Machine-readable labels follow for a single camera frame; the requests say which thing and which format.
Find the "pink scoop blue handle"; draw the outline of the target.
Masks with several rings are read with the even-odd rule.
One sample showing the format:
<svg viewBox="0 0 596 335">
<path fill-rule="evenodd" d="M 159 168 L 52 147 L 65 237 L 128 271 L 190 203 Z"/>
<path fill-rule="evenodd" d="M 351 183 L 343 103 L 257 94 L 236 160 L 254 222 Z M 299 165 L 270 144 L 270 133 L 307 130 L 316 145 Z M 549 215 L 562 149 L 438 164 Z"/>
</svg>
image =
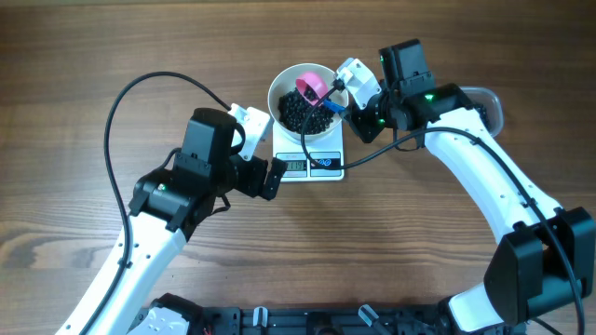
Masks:
<svg viewBox="0 0 596 335">
<path fill-rule="evenodd" d="M 332 86 L 323 78 L 322 73 L 307 71 L 295 79 L 295 88 L 308 104 L 315 106 L 331 90 Z M 345 105 L 332 100 L 331 95 L 320 106 L 328 108 L 335 114 L 340 114 L 346 109 Z"/>
</svg>

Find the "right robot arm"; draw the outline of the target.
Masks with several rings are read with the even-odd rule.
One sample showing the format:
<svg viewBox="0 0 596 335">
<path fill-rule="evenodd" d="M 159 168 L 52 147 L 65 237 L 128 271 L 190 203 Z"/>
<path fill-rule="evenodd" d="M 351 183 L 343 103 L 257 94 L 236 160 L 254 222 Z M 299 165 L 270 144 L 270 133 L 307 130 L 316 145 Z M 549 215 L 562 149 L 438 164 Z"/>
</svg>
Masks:
<svg viewBox="0 0 596 335">
<path fill-rule="evenodd" d="M 418 40 L 383 48 L 379 58 L 382 78 L 357 59 L 337 69 L 353 99 L 344 120 L 364 142 L 390 128 L 395 143 L 415 140 L 429 150 L 479 207 L 497 244 L 482 281 L 447 301 L 454 329 L 517 326 L 570 304 L 584 332 L 594 219 L 583 208 L 563 208 L 516 166 L 464 90 L 436 84 Z"/>
</svg>

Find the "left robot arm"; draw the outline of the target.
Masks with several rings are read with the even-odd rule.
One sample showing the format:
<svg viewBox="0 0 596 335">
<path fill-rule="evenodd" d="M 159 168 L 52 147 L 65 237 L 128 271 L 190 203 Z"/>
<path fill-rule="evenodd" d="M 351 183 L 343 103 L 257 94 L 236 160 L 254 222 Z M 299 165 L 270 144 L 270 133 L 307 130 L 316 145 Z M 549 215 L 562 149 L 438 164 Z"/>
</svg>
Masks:
<svg viewBox="0 0 596 335">
<path fill-rule="evenodd" d="M 125 334 L 171 261 L 214 203 L 236 189 L 271 200 L 285 172 L 283 161 L 255 156 L 270 114 L 233 105 L 228 112 L 197 108 L 171 168 L 141 177 L 125 226 L 61 334 Z"/>
</svg>

